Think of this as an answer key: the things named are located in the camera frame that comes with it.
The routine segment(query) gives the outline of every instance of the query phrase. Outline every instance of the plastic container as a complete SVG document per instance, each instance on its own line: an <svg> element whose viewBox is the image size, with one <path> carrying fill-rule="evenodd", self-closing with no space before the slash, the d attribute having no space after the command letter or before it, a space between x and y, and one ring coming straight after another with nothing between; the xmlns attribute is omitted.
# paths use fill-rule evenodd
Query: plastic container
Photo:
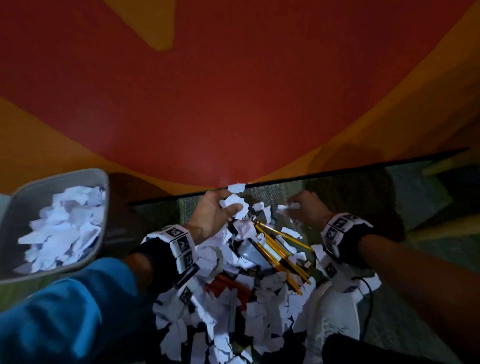
<svg viewBox="0 0 480 364"><path fill-rule="evenodd" d="M66 188L75 186L99 186L106 193L102 230L93 250L84 259L67 266L31 274L13 272L16 267L25 263L24 252L30 248L29 244L18 244L18 238L32 231L28 225L29 222L39 218L38 213L41 208L51 205L53 194L61 193ZM109 201L108 175L100 169L63 173L27 183L18 189L12 195L0 225L0 285L78 270L94 260L99 253L104 238Z"/></svg>

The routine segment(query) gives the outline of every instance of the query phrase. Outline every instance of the blue jacket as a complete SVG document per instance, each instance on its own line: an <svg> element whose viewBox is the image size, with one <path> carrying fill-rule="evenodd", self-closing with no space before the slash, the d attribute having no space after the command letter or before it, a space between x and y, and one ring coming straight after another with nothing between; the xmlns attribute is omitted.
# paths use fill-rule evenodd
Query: blue jacket
<svg viewBox="0 0 480 364"><path fill-rule="evenodd" d="M87 363L140 323L130 269L102 258L0 314L0 363Z"/></svg>

